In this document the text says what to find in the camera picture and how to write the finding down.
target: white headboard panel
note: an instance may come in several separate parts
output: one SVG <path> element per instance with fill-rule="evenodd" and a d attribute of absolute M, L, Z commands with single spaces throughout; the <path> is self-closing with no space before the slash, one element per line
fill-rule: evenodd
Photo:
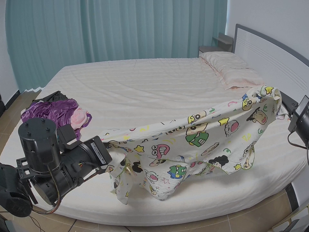
<path fill-rule="evenodd" d="M 300 102 L 309 94 L 309 60 L 288 46 L 236 24 L 233 52 L 269 86 Z"/>

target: bed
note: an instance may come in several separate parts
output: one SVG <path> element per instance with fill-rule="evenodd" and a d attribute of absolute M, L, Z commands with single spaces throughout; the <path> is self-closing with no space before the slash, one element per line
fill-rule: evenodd
<path fill-rule="evenodd" d="M 260 73 L 268 85 L 300 101 L 308 93 L 307 65 L 273 39 L 241 25 L 236 26 L 234 53 Z M 137 127 L 183 118 L 199 112 L 205 103 L 241 98 L 249 88 L 225 90 L 214 71 L 199 58 L 137 59 L 67 66 L 38 96 L 57 90 L 78 101 L 94 118 L 81 130 L 87 140 L 102 130 Z M 23 157 L 18 123 L 0 161 L 16 166 Z M 92 178 L 63 199 L 57 214 L 107 225 L 159 226 L 198 221 L 249 208 L 279 192 L 306 165 L 306 152 L 287 143 L 289 121 L 276 120 L 256 143 L 255 165 L 249 171 L 188 179 L 167 200 L 153 198 L 133 187 L 127 205 L 109 192 L 108 174 Z M 290 138 L 301 143 L 297 135 Z M 33 189 L 40 208 L 50 207 Z"/>

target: barcode label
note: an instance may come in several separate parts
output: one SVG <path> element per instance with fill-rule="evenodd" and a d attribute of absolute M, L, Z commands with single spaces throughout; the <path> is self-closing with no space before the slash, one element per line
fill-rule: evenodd
<path fill-rule="evenodd" d="M 95 143 L 91 143 L 91 146 L 93 150 L 95 151 L 96 155 L 100 159 L 102 164 L 106 164 L 106 161 L 104 160 L 103 156 L 101 155 L 100 151 L 98 150 L 98 147 L 95 145 Z"/>

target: pile of clothes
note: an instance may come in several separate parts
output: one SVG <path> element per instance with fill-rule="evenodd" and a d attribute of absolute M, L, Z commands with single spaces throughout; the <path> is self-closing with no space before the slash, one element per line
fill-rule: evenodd
<path fill-rule="evenodd" d="M 79 140 L 80 129 L 89 124 L 92 116 L 86 109 L 80 108 L 76 100 L 68 99 L 57 91 L 42 99 L 33 100 L 21 115 L 23 122 L 30 118 L 48 118 L 56 123 L 57 129 L 70 124 L 75 131 L 76 139 Z"/>

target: teal curtain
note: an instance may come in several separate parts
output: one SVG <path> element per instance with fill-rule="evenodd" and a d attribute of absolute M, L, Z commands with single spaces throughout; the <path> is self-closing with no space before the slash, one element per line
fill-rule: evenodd
<path fill-rule="evenodd" d="M 193 58 L 225 32 L 227 0 L 7 0 L 6 36 L 20 91 L 64 66 Z"/>

